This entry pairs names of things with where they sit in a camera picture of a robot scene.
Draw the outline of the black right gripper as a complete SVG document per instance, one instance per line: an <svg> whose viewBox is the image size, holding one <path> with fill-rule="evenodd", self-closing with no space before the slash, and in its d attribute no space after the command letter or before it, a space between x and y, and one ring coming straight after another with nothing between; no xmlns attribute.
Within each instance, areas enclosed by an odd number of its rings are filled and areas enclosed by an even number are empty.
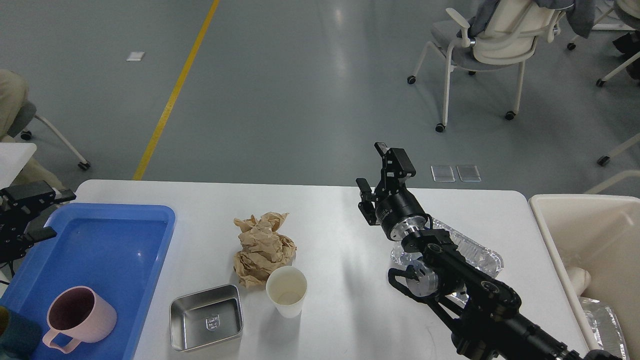
<svg viewBox="0 0 640 360"><path fill-rule="evenodd" d="M382 159L381 180L373 193L366 178L356 179L358 208L368 225L381 226L387 239L418 239L426 234L428 215L406 186L416 169L403 148L389 148L384 142L374 147Z"/></svg>

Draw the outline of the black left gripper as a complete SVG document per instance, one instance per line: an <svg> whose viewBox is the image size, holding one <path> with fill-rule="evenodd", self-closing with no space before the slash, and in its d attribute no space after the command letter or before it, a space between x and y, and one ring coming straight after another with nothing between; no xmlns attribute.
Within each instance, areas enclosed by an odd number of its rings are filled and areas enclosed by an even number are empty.
<svg viewBox="0 0 640 360"><path fill-rule="evenodd" d="M70 189L55 189L43 180L5 187L0 193L6 204L1 207L0 214L2 264L21 259L34 244L57 236L52 227L26 231L30 221L35 219L34 211L43 211L77 198Z"/></svg>

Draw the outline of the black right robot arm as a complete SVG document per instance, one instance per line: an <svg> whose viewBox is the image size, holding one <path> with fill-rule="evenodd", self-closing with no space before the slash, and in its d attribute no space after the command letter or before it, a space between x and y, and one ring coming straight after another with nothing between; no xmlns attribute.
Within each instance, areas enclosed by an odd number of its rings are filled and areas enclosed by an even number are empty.
<svg viewBox="0 0 640 360"><path fill-rule="evenodd" d="M403 251L420 254L405 269L389 269L389 284L427 305L451 331L455 351L470 360L579 360L577 351L520 313L522 300L512 287L469 264L448 230L434 227L406 187L416 175L406 151L383 142L374 146L381 179L375 189L356 179L359 210Z"/></svg>

